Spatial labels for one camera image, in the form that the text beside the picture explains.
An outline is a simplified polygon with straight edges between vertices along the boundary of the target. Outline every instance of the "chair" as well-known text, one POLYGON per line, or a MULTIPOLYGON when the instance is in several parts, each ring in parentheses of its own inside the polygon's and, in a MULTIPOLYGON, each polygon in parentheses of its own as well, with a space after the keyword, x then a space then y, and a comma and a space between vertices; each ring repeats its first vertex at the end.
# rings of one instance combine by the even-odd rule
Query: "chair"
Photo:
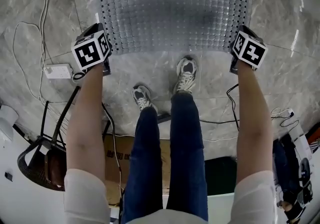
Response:
POLYGON ((49 102, 47 101, 45 103, 40 135, 37 136, 37 139, 18 156, 17 165, 22 174, 32 182, 44 188, 55 191, 65 191, 64 178, 67 172, 67 155, 66 144, 62 139, 60 127, 79 89, 79 86, 74 89, 61 113, 52 137, 44 134, 49 102), (46 155, 40 152, 42 146, 48 149, 46 155), (30 163, 27 164, 25 157, 34 149, 36 149, 35 153, 33 154, 30 163))

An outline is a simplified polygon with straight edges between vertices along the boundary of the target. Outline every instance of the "electrical outlet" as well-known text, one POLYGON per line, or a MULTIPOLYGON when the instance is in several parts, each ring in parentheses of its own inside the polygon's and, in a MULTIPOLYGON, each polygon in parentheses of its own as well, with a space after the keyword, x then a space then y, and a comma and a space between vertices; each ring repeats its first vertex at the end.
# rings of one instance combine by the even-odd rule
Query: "electrical outlet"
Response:
POLYGON ((48 79, 71 79, 72 68, 69 64, 46 65, 44 73, 48 79))

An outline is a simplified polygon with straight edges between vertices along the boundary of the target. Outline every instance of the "jeans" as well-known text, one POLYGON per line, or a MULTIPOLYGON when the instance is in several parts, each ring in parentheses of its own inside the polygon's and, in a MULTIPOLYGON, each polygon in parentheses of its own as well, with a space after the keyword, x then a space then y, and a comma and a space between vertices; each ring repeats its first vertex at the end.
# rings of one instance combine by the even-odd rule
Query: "jeans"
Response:
MULTIPOLYGON (((171 105, 171 177, 166 208, 208 221, 204 145, 198 109, 193 97, 187 93, 174 95, 171 105)), ((121 223, 162 208, 158 117, 154 108, 147 107, 141 111, 136 125, 121 223)))
POLYGON ((273 141, 273 153, 276 175, 283 192, 283 200, 294 205, 301 187, 295 144, 291 141, 289 135, 284 136, 281 141, 279 139, 273 141))

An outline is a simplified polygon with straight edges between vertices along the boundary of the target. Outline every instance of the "black strap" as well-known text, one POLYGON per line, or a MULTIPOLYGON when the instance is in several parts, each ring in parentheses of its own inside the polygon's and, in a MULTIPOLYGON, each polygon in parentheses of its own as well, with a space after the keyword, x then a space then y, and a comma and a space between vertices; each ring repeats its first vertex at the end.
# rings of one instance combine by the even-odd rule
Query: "black strap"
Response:
POLYGON ((296 202, 292 209, 289 211, 285 211, 285 215, 288 218, 288 220, 292 221, 295 220, 297 218, 299 218, 301 216, 301 214, 305 211, 306 207, 301 207, 300 204, 298 202, 296 202))

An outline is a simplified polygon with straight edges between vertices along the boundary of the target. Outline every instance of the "white sneaker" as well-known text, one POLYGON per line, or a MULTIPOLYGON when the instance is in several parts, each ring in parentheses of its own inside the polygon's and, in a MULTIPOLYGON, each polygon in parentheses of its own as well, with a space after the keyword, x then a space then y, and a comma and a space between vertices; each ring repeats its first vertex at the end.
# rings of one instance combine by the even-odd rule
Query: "white sneaker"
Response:
POLYGON ((185 57, 179 61, 176 66, 176 74, 178 75, 178 81, 174 86, 173 94, 179 92, 192 93, 192 88, 195 87, 197 63, 191 57, 185 57))
POLYGON ((150 100, 150 91, 147 87, 143 85, 137 85, 132 88, 131 94, 135 100, 135 103, 140 108, 140 111, 147 107, 153 107, 155 111, 158 112, 157 107, 150 100))

